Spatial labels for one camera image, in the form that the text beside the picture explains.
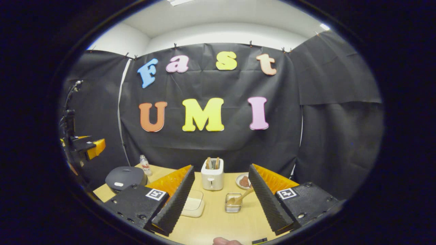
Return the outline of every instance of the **toaster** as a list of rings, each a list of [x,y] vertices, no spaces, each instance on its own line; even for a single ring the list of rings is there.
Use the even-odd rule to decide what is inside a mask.
[[[218,169],[215,169],[216,162],[217,158],[211,158],[210,166],[212,166],[212,168],[208,167],[208,169],[206,168],[208,159],[206,159],[203,163],[203,167],[201,167],[201,182],[205,190],[219,191],[223,188],[224,161],[218,158]]]

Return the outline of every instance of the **water bottle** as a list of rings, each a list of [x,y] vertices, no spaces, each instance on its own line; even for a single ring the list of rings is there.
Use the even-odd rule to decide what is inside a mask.
[[[139,156],[139,163],[141,164],[141,167],[147,176],[151,176],[153,174],[151,172],[150,165],[148,164],[147,158],[145,158],[144,155]]]

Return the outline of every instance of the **ceiling light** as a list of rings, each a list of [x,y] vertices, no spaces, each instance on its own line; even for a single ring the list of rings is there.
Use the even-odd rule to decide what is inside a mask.
[[[187,3],[187,2],[191,2],[193,0],[168,0],[168,2],[170,2],[171,5],[176,6],[182,3]]]
[[[320,27],[322,27],[326,31],[330,30],[330,27],[326,26],[325,24],[321,24]]]

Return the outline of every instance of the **white ceiling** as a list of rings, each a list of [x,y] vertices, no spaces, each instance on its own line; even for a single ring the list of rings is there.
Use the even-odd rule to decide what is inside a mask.
[[[154,38],[176,29],[210,23],[252,23],[310,38],[320,22],[279,0],[194,0],[177,6],[162,0],[123,21]]]

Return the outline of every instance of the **small plate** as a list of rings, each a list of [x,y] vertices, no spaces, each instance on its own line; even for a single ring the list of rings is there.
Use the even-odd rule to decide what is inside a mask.
[[[250,189],[250,187],[244,187],[244,186],[242,186],[242,185],[239,184],[239,182],[241,181],[241,179],[242,179],[244,176],[247,176],[247,177],[248,177],[248,173],[244,173],[244,174],[241,174],[241,175],[239,175],[238,177],[236,177],[236,184],[237,184],[240,188],[242,188],[242,189],[244,189],[244,190],[248,190],[248,189]]]

